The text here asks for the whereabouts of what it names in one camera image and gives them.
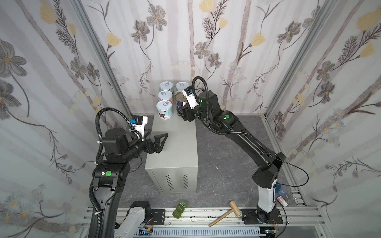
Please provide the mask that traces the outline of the pink label can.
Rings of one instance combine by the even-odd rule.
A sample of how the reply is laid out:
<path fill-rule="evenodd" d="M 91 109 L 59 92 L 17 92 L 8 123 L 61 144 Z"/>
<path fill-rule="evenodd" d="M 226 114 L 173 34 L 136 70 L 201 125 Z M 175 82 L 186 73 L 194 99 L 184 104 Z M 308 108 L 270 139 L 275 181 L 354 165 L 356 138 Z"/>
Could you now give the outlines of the pink label can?
<path fill-rule="evenodd" d="M 173 93 L 170 90 L 162 90 L 157 96 L 159 101 L 170 101 L 173 103 Z"/>

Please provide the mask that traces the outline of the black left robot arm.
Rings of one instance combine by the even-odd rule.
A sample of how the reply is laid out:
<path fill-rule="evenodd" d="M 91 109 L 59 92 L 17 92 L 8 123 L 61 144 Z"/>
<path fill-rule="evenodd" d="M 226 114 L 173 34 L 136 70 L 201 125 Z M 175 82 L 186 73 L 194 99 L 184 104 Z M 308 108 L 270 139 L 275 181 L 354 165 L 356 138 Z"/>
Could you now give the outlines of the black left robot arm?
<path fill-rule="evenodd" d="M 115 223 L 121 195 L 124 191 L 130 161 L 143 152 L 160 153 L 168 134 L 160 134 L 141 140 L 132 132 L 122 128 L 108 130 L 101 145 L 105 148 L 105 160 L 93 171 L 89 188 L 89 198 L 93 205 L 89 238 L 111 238 L 114 236 Z"/>

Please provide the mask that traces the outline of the dark blue can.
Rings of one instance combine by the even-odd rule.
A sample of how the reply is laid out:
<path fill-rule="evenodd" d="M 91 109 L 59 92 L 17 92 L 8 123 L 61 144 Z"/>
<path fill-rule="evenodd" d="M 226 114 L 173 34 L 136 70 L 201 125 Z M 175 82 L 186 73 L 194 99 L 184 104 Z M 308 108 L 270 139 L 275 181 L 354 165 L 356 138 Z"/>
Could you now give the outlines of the dark blue can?
<path fill-rule="evenodd" d="M 179 117 L 182 117 L 182 114 L 181 112 L 179 111 L 180 108 L 182 108 L 183 106 L 187 105 L 188 104 L 188 101 L 186 99 L 186 96 L 183 95 L 183 91 L 182 90 L 178 90 L 176 93 L 175 93 L 175 105 L 176 105 L 176 111 L 177 111 L 177 115 Z"/>

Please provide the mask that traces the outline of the green label can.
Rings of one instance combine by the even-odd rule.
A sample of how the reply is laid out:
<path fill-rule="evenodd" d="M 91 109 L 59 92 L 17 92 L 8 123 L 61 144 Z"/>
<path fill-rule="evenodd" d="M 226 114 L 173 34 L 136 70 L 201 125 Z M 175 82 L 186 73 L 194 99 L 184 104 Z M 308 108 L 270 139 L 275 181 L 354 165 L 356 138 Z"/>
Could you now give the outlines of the green label can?
<path fill-rule="evenodd" d="M 176 87 L 176 90 L 177 90 L 177 91 L 182 91 L 182 90 L 188 88 L 188 87 L 189 87 L 189 84 L 188 84 L 187 82 L 181 81 L 181 82 L 178 82 L 178 83 L 175 85 L 175 87 Z"/>

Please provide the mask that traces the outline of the teal label can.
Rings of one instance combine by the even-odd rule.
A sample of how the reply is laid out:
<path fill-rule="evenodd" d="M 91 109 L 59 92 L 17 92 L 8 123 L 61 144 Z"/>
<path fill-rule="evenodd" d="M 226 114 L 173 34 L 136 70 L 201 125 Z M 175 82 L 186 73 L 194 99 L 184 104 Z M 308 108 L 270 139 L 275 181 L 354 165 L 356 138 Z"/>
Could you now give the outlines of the teal label can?
<path fill-rule="evenodd" d="M 156 109 L 159 115 L 159 118 L 163 120 L 169 120 L 172 118 L 173 110 L 172 103 L 168 100 L 159 101 L 156 104 Z"/>

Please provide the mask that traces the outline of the blue brown label can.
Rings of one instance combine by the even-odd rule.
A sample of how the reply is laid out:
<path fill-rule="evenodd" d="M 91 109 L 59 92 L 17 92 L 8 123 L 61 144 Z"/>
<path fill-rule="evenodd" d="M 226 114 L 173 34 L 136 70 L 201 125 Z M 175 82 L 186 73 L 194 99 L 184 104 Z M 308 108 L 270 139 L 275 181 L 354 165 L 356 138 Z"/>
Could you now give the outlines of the blue brown label can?
<path fill-rule="evenodd" d="M 170 81 L 164 81 L 159 84 L 160 91 L 171 91 L 173 92 L 174 85 Z"/>

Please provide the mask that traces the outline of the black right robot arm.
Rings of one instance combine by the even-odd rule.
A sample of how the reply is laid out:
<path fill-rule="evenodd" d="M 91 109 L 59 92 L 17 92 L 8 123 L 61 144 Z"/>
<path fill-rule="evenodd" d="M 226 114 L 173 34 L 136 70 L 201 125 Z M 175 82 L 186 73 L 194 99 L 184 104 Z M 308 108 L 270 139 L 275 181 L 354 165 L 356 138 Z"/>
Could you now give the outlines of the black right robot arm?
<path fill-rule="evenodd" d="M 191 122 L 199 119 L 210 132 L 226 136 L 236 143 L 256 163 L 258 169 L 252 179 L 259 187 L 257 220 L 261 224 L 271 221 L 277 211 L 275 185 L 281 167 L 286 162 L 285 155 L 275 153 L 258 141 L 232 112 L 221 110 L 213 92 L 202 92 L 196 98 L 193 90 L 187 88 L 181 94 L 188 102 L 177 109 L 183 120 Z"/>

